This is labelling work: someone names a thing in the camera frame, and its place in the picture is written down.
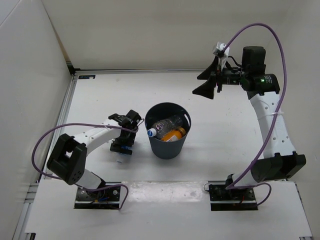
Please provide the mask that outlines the green label clear bottle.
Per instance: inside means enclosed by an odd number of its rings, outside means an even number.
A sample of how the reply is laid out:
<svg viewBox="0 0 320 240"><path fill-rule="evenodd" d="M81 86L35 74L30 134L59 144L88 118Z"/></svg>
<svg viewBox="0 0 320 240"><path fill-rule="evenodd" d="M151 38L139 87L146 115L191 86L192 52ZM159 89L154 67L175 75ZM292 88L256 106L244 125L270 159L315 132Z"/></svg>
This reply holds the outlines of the green label clear bottle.
<svg viewBox="0 0 320 240"><path fill-rule="evenodd" d="M182 127L183 123L183 118L180 115L173 115L155 122L152 127L147 130L147 135L150 138L156 137L157 139L162 139L169 132Z"/></svg>

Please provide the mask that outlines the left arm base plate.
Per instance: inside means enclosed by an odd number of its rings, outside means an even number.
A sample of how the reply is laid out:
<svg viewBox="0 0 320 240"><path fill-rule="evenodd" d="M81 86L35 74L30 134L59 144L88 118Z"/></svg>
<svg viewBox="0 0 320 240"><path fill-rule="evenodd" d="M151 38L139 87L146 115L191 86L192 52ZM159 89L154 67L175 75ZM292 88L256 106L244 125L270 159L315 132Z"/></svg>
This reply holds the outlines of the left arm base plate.
<svg viewBox="0 0 320 240"><path fill-rule="evenodd" d="M120 208L120 182L107 182L106 186L113 186L103 191L88 192L77 188L74 209L85 210L116 210Z"/></svg>

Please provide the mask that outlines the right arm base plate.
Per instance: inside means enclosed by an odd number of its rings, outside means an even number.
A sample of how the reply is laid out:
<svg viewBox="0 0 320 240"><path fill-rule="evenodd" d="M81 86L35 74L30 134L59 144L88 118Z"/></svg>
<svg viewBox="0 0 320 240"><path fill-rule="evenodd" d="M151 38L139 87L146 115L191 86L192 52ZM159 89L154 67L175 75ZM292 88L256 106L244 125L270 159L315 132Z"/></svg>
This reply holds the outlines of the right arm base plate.
<svg viewBox="0 0 320 240"><path fill-rule="evenodd" d="M258 203L252 188L227 190L224 184L208 184L210 210L225 211L257 211Z"/></svg>

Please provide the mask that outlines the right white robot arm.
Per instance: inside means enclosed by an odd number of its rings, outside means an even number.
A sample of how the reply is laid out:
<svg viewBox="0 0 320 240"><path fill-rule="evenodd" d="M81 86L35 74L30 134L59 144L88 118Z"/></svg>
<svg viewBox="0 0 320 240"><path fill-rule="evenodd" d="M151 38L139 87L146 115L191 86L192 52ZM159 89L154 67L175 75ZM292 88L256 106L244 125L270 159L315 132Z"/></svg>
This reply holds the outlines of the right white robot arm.
<svg viewBox="0 0 320 240"><path fill-rule="evenodd" d="M266 50L262 46L244 47L241 64L235 67L227 62L229 50L226 44L217 43L213 62L197 77L204 83L192 93L213 99L224 85L240 85L255 111L262 149L246 170L227 177L224 193L230 200L236 200L243 189L291 178L306 164L306 157L296 152L288 135L281 111L284 89L274 74L265 72Z"/></svg>

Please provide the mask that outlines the blue label clear bottle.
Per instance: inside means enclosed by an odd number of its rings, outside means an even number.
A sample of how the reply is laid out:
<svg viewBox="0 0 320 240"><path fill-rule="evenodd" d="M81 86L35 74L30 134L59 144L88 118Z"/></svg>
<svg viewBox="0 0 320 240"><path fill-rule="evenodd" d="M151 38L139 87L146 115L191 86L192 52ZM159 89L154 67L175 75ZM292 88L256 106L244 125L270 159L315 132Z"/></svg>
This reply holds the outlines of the blue label clear bottle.
<svg viewBox="0 0 320 240"><path fill-rule="evenodd" d="M116 162L118 164L127 163L132 157L132 148L130 146L121 146L120 152L116 155Z"/></svg>

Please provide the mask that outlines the orange juice bottle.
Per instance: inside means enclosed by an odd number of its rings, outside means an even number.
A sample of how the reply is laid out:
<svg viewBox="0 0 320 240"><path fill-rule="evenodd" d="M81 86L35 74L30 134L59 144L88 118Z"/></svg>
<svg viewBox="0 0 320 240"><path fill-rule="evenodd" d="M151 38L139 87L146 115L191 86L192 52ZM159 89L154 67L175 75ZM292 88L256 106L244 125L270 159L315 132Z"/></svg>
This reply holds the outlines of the orange juice bottle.
<svg viewBox="0 0 320 240"><path fill-rule="evenodd" d="M164 137L161 138L161 140L163 142L175 142L183 138L186 133L187 132L183 127L179 127L167 133Z"/></svg>

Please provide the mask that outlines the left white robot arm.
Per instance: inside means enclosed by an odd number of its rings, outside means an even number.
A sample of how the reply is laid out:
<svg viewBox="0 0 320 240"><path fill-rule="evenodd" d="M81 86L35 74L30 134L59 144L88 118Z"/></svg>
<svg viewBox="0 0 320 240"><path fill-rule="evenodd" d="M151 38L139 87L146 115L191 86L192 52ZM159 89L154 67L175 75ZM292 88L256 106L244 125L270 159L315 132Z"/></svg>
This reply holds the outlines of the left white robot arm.
<svg viewBox="0 0 320 240"><path fill-rule="evenodd" d="M110 151L131 155L141 116L134 110L126 115L114 113L100 125L77 135L59 136L47 162L47 168L68 185L77 185L88 191L94 200L105 195L106 182L86 169L87 156L108 142Z"/></svg>

